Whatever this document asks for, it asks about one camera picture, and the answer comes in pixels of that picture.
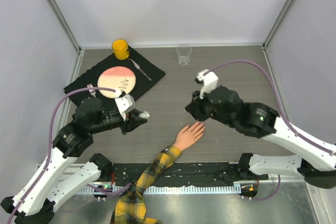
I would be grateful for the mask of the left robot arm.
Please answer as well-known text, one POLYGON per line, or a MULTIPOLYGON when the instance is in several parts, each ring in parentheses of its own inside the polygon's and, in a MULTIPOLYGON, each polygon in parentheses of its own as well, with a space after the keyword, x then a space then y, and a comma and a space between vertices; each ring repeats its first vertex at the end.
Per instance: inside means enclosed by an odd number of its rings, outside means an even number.
POLYGON ((81 188, 111 177, 112 162, 96 153, 77 172, 59 182, 68 167, 93 143, 94 134, 120 128, 125 135, 148 121, 149 113, 137 110, 130 95, 115 101, 115 111, 104 111, 98 98, 81 102, 72 121, 49 141, 47 157, 28 184, 15 196, 2 200, 1 207, 10 214, 9 222, 50 223, 60 206, 81 188))

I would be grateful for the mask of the clear nail polish bottle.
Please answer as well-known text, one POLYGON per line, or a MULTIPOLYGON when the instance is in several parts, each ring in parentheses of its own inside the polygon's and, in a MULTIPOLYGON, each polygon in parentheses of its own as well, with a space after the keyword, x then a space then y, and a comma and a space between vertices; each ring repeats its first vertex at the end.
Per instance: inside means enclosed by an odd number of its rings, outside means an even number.
POLYGON ((139 114, 139 117, 148 120, 148 119, 150 118, 150 114, 149 114, 149 112, 144 111, 144 112, 141 112, 141 113, 139 114))

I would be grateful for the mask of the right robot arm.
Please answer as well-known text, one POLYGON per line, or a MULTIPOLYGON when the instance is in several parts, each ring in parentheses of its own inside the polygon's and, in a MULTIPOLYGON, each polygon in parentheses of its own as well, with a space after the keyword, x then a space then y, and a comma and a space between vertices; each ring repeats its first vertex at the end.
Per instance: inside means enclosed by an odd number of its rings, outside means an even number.
POLYGON ((244 102, 236 91, 219 86, 210 93, 193 92, 185 110, 198 121, 213 119, 240 134, 270 141, 293 153, 291 156, 243 153, 237 165, 242 179, 277 174, 303 178, 323 189, 335 187, 335 145, 286 124, 271 107, 244 102))

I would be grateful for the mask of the yellow plaid sleeve forearm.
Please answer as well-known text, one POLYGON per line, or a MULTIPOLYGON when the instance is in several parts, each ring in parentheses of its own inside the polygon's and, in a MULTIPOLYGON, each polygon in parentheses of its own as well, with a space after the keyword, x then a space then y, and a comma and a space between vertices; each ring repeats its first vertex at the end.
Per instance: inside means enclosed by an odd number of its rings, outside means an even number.
POLYGON ((111 216, 111 223, 161 223, 162 221, 146 216, 144 192, 174 164, 181 155, 175 146, 168 146, 161 151, 154 161, 143 171, 139 179, 125 190, 116 203, 111 216))

